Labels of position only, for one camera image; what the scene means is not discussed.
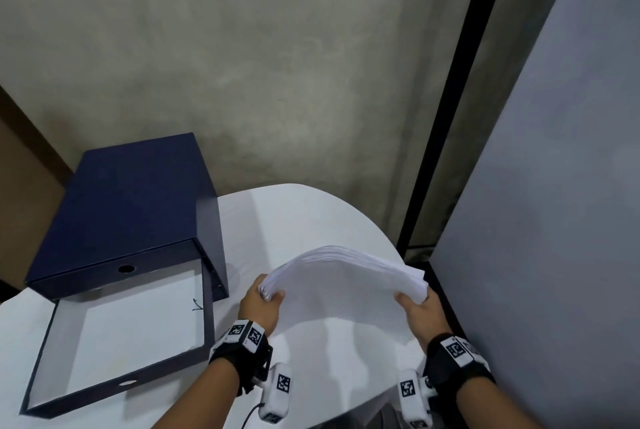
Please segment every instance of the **table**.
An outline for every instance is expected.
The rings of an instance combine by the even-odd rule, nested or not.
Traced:
[[[230,297],[214,303],[216,333],[236,320],[239,301],[255,277],[296,255],[342,245],[402,262],[387,237],[344,201],[303,185],[262,187],[220,197]],[[196,379],[200,364],[52,420],[18,412],[53,304],[30,289],[0,305],[0,421],[7,428],[148,428]],[[279,429],[304,429],[353,410],[366,419],[395,390],[397,372],[418,368],[416,340],[398,344],[378,328],[329,318],[273,336],[272,363],[291,365],[288,417]],[[237,429],[260,400],[259,389],[238,398],[225,427]],[[257,414],[247,428],[272,428]]]

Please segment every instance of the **hand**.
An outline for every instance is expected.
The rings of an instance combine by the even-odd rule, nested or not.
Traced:
[[[427,353],[427,346],[434,337],[441,333],[451,333],[440,298],[430,286],[427,290],[427,299],[422,304],[415,304],[404,293],[395,293],[394,298],[404,308],[409,329],[418,339],[423,352]]]
[[[267,277],[266,274],[260,274],[260,276],[256,277],[246,295],[242,298],[238,319],[255,321],[264,328],[264,334],[270,336],[278,324],[278,313],[280,312],[280,304],[284,300],[285,292],[280,290],[271,297],[271,301],[265,301],[258,290],[258,286],[260,286],[265,277]]]

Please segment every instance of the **circular hole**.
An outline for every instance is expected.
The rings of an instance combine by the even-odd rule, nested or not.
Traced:
[[[128,273],[133,272],[135,270],[136,270],[136,268],[134,268],[133,266],[129,266],[129,265],[118,267],[118,272],[122,272],[123,274],[128,274]]]

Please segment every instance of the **wrist strap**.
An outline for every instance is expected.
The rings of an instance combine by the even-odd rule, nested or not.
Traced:
[[[212,347],[213,360],[224,358],[233,365],[240,379],[237,396],[253,390],[253,377],[266,380],[273,349],[264,328],[250,320],[237,320]]]
[[[485,377],[495,383],[489,364],[464,338],[444,333],[427,346],[425,372],[438,395],[455,401],[460,387],[471,378]]]

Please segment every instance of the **stack of paper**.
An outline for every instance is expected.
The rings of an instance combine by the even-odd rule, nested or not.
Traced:
[[[269,300],[287,293],[276,333],[302,321],[343,318],[379,327],[399,341],[411,339],[395,291],[421,303],[427,297],[423,271],[356,250],[329,245],[310,250],[272,271],[260,285]]]

